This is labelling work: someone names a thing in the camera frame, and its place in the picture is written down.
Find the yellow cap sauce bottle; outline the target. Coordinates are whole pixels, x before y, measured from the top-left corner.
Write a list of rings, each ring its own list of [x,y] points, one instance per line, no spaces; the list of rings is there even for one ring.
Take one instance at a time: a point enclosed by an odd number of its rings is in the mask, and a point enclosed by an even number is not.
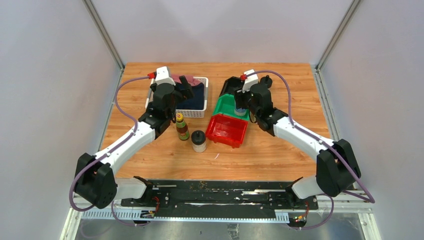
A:
[[[177,113],[175,116],[175,126],[178,133],[178,138],[182,141],[186,141],[190,138],[188,125],[184,119],[182,113]]]

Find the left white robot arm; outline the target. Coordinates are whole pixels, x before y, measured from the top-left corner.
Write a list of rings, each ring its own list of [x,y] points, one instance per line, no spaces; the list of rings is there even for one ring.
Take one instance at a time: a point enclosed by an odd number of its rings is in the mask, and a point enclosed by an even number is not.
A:
[[[115,200],[134,199],[140,206],[149,206],[153,193],[145,179],[139,177],[116,179],[119,169],[141,148],[162,135],[171,123],[176,122],[178,103],[194,97],[192,86],[184,75],[179,77],[182,87],[176,86],[172,77],[160,79],[159,73],[150,73],[148,79],[153,99],[146,112],[134,119],[134,126],[116,142],[94,155],[82,154],[77,161],[75,177],[69,190],[71,207],[79,212],[74,194],[91,203],[92,207],[104,209]]]

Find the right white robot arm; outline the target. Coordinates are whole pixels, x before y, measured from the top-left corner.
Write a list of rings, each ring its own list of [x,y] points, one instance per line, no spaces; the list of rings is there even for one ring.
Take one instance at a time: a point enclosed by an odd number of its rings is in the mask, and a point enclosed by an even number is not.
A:
[[[264,83],[256,83],[249,91],[234,91],[237,108],[248,109],[258,126],[274,137],[286,140],[316,161],[316,173],[301,177],[285,190],[286,204],[298,209],[306,198],[326,194],[338,196],[357,179],[361,172],[351,144],[340,139],[320,136],[295,122],[290,116],[273,106],[271,92]]]

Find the silver lid jar back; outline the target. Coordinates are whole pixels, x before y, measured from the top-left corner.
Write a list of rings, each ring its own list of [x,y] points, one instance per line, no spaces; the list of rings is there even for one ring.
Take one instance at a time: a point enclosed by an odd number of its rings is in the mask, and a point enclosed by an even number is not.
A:
[[[243,117],[247,113],[247,109],[244,108],[234,108],[234,114],[238,117]]]

